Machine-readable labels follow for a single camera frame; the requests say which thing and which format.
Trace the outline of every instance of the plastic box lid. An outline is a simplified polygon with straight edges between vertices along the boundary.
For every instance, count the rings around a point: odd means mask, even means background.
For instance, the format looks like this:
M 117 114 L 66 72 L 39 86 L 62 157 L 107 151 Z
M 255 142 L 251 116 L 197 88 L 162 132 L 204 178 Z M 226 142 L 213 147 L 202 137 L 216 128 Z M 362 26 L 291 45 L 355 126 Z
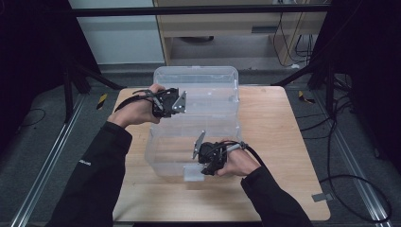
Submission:
M 153 82 L 186 91 L 186 113 L 150 126 L 145 159 L 159 176 L 202 181 L 203 165 L 192 160 L 201 132 L 206 131 L 203 142 L 241 140 L 238 73 L 231 66 L 164 66 L 156 69 Z

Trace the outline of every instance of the person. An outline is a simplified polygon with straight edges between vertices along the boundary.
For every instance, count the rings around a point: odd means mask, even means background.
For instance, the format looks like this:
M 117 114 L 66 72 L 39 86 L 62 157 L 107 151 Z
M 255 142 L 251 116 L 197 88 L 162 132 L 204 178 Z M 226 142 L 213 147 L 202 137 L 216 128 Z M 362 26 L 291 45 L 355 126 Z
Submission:
M 156 93 L 165 87 L 152 84 L 149 89 Z M 132 140 L 125 128 L 145 122 L 158 124 L 161 119 L 153 116 L 151 109 L 149 101 L 140 100 L 108 117 L 78 161 L 46 227 L 113 226 Z M 226 174 L 244 177 L 241 185 L 264 226 L 312 226 L 300 204 L 248 152 L 231 151 L 224 168 L 216 172 L 218 176 Z

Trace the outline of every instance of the black backdrop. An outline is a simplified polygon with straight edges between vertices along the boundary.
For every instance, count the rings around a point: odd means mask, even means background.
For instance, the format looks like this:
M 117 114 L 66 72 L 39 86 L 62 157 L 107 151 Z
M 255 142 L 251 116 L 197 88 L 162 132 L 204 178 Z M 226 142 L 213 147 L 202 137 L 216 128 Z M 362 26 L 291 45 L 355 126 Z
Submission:
M 401 4 L 359 2 L 333 1 L 314 57 L 328 56 L 335 73 L 351 77 L 351 98 L 378 156 L 391 160 L 401 173 Z M 316 70 L 311 81 L 323 82 L 325 73 Z
M 0 9 L 0 155 L 35 96 L 62 85 L 61 52 L 49 28 L 76 61 L 100 73 L 76 18 L 44 18 L 44 25 L 35 16 L 42 9 L 70 8 L 68 0 L 5 0 Z

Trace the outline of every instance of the white logo on sleeve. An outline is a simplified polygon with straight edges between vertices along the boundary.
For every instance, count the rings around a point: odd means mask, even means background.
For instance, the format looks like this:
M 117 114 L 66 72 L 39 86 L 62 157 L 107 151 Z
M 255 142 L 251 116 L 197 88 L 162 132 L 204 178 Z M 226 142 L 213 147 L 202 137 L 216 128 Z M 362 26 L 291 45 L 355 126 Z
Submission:
M 79 162 L 82 163 L 82 164 L 85 164 L 85 165 L 87 165 L 87 166 L 90 166 L 90 165 L 91 165 L 91 163 L 86 162 L 86 161 L 83 161 L 82 159 L 79 160 Z

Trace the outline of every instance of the black sleeve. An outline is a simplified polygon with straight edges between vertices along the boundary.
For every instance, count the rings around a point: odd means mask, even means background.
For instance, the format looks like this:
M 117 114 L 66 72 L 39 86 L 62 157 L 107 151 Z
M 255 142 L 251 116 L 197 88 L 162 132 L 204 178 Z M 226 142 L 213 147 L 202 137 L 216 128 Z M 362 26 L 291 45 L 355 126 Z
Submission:
M 113 226 L 132 136 L 106 122 L 77 163 L 46 227 Z
M 301 205 L 282 190 L 265 167 L 241 181 L 265 227 L 312 226 Z

